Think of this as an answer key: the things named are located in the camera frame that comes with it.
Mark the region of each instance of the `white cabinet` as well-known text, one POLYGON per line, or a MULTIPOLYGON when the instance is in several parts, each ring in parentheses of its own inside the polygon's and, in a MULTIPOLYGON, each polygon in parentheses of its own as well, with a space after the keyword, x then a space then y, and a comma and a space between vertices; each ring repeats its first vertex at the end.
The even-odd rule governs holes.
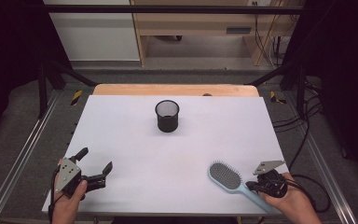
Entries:
MULTIPOLYGON (((128 0, 44 0, 46 5, 129 5, 128 0)), ((66 54, 76 61, 140 61, 130 13, 50 13, 66 54)))

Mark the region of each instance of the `hairbrush bristles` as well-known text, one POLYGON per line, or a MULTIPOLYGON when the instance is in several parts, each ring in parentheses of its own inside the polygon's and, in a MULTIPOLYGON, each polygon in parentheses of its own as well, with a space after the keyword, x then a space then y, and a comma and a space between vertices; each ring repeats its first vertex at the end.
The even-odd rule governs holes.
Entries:
POLYGON ((251 192, 242 184, 240 172, 222 161, 215 161, 209 167, 209 177, 214 183, 229 193, 243 193, 252 202, 256 203, 267 213, 271 212, 272 207, 255 193, 251 192))
POLYGON ((240 173, 222 161, 215 161, 209 172, 213 179, 228 189, 237 189, 241 184, 240 173))

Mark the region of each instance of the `floor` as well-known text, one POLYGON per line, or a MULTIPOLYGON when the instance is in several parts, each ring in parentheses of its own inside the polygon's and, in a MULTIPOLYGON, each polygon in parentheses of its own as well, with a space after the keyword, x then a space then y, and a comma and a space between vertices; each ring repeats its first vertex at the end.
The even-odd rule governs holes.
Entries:
MULTIPOLYGON (((273 53, 271 58, 273 61, 276 60, 273 53)), ((111 64, 97 64, 98 70, 98 66, 92 63, 76 66, 85 77, 107 83, 244 84, 264 76, 273 69, 273 65, 267 62, 257 67, 253 66, 241 37, 235 36, 184 36, 181 41, 175 40, 173 36, 153 37, 149 42, 145 66, 133 63, 115 64, 115 70, 109 67, 111 64)), ((64 91, 49 89, 50 99, 58 100, 57 105, 49 112, 50 117, 46 123, 40 123, 36 118, 36 83, 17 88, 10 95, 10 105, 0 122, 0 188, 4 187, 0 189, 0 223, 46 223, 47 217, 40 213, 40 208, 46 199, 51 167, 54 167, 57 158, 64 155, 81 116, 82 106, 87 102, 87 95, 92 93, 92 88, 78 85, 70 77, 65 79, 68 85, 64 91), (83 90, 84 97, 80 97, 76 106, 70 106, 75 91, 79 89, 83 90), (36 126, 42 128, 42 133, 30 135, 36 126), (19 155, 23 157, 23 161, 18 160, 19 155)), ((278 99, 291 100, 291 92, 280 90, 280 79, 275 77, 258 87, 261 96, 266 99, 271 120, 282 120, 294 114, 290 104, 270 101, 272 91, 275 91, 278 99)), ((313 83, 320 85, 317 79, 313 83)), ((293 158, 296 147, 301 142, 302 132, 301 126, 290 133, 277 132, 285 158, 293 158)), ((321 171, 315 164, 328 163, 331 175, 337 183, 326 187, 338 196, 344 196, 344 200, 335 199, 334 206, 327 213, 321 214, 321 219, 325 223, 341 223, 343 219, 340 215, 354 215, 357 221, 342 222, 358 223, 357 163, 342 158, 338 149, 339 143, 323 115, 318 114, 312 119, 311 132, 312 138, 309 139, 307 150, 303 151, 296 164, 296 172, 312 174, 314 178, 323 181, 324 177, 320 175, 321 171), (312 155, 315 148, 323 154, 325 161, 320 161, 318 155, 312 155), (350 209, 339 211, 342 205, 350 209)), ((324 194, 319 189, 313 189, 313 192, 320 206, 324 206, 324 194)), ((90 223, 88 216, 80 217, 79 220, 90 223)), ((242 223, 257 221, 257 217, 244 217, 242 223)), ((287 223, 287 220, 266 219, 265 223, 287 223)))

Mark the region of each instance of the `white table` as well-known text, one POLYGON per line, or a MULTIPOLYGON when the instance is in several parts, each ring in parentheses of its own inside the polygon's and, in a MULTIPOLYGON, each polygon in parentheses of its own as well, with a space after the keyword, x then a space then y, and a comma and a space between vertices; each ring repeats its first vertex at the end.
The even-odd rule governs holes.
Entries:
MULTIPOLYGON (((261 161, 283 160, 261 97, 91 95, 66 156, 83 147, 89 154, 77 163, 82 175, 100 174, 110 161, 113 171, 79 212, 106 216, 265 216, 244 195, 212 182, 208 168, 224 161, 245 183, 256 180, 261 161), (157 127, 154 108, 165 99, 180 106, 173 133, 157 127)), ((48 204, 49 196, 42 211, 48 204)))

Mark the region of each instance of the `human hand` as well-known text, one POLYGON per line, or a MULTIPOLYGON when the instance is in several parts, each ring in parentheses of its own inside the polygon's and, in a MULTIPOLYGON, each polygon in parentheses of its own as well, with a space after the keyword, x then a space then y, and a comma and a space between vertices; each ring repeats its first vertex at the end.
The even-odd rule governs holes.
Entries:
MULTIPOLYGON (((54 186, 57 184, 58 177, 59 174, 57 174, 55 178, 54 186)), ((75 223, 77 209, 83 195, 86 193, 87 185, 88 183, 86 180, 81 181, 70 199, 63 195, 62 192, 52 192, 54 193, 54 202, 56 202, 53 212, 52 224, 75 223)))
MULTIPOLYGON (((289 173, 282 174, 289 181, 295 181, 289 173)), ((266 203, 276 207, 289 220, 296 224, 322 223, 313 210, 310 199, 300 189, 288 186, 286 194, 282 198, 274 198, 266 193, 258 193, 266 203)))

